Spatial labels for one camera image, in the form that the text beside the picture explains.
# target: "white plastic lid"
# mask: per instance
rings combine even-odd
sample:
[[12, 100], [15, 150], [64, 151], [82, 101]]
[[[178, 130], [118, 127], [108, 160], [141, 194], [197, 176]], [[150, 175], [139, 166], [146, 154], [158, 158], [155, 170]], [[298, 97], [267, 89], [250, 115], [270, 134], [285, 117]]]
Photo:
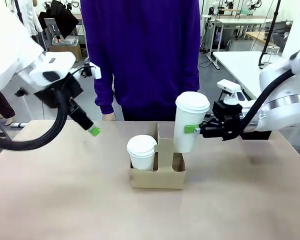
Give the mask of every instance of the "white plastic lid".
[[206, 113], [210, 108], [208, 98], [196, 91], [185, 91], [181, 93], [176, 98], [175, 104], [181, 110], [192, 114]]
[[157, 141], [149, 135], [137, 135], [126, 145], [128, 153], [136, 158], [146, 158], [155, 152]]

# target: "tall white cup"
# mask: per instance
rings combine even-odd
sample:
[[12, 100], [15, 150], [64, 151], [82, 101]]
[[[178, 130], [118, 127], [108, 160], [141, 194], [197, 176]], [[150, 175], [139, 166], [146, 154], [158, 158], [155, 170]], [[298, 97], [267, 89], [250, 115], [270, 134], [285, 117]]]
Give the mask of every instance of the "tall white cup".
[[207, 97], [199, 92], [186, 91], [176, 98], [176, 115], [174, 125], [174, 150], [176, 153], [190, 152], [197, 133], [185, 134], [186, 125], [199, 125], [209, 111], [210, 103]]
[[129, 140], [126, 150], [135, 169], [148, 171], [154, 169], [155, 145], [157, 141], [149, 135], [137, 135]]

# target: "cardboard cup holder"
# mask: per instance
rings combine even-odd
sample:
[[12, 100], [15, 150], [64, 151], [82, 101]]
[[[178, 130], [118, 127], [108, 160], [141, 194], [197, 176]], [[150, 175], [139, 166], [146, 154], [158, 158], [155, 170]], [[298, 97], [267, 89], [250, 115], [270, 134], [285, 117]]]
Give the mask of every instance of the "cardboard cup holder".
[[155, 146], [153, 171], [135, 169], [130, 161], [132, 188], [183, 189], [186, 177], [185, 160], [181, 153], [174, 152], [174, 122], [158, 122], [152, 137]]

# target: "purple sweatshirt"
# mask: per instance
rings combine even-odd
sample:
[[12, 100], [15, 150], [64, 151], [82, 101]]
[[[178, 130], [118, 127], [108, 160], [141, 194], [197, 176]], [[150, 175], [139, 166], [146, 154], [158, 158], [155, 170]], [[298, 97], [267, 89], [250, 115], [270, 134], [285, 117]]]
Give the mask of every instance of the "purple sweatshirt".
[[81, 0], [81, 8], [103, 114], [114, 111], [113, 75], [126, 109], [175, 108], [178, 95], [199, 89], [198, 0]]

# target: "purple sleeve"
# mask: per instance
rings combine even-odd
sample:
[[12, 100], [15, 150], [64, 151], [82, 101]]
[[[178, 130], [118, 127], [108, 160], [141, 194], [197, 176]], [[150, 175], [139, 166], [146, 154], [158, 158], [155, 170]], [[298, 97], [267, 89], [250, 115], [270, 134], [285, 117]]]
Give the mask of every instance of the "purple sleeve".
[[100, 106], [102, 114], [111, 114], [114, 112], [112, 107], [114, 101], [113, 74], [103, 47], [103, 41], [98, 35], [100, 31], [95, 0], [81, 1], [81, 11], [90, 61], [101, 69], [101, 79], [94, 80], [94, 91], [97, 96], [95, 104]]
[[181, 92], [198, 91], [200, 88], [198, 57], [200, 48], [200, 12], [198, 0], [184, 0], [182, 19], [182, 85]]

